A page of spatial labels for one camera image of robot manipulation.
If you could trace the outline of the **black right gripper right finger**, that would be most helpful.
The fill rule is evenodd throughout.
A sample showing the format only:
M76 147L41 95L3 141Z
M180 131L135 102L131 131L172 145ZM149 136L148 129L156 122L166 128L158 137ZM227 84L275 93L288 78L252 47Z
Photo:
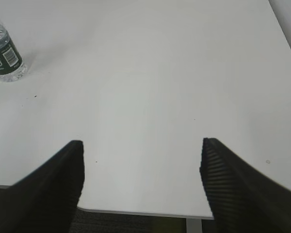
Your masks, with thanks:
M218 139L203 139L199 171L219 233L291 233L291 191Z

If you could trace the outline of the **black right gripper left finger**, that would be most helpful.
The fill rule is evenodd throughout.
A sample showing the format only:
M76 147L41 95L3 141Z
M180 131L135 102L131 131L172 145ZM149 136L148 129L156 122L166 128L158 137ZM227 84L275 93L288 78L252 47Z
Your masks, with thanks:
M0 190L0 233L67 233L84 184L84 148L70 141L14 185Z

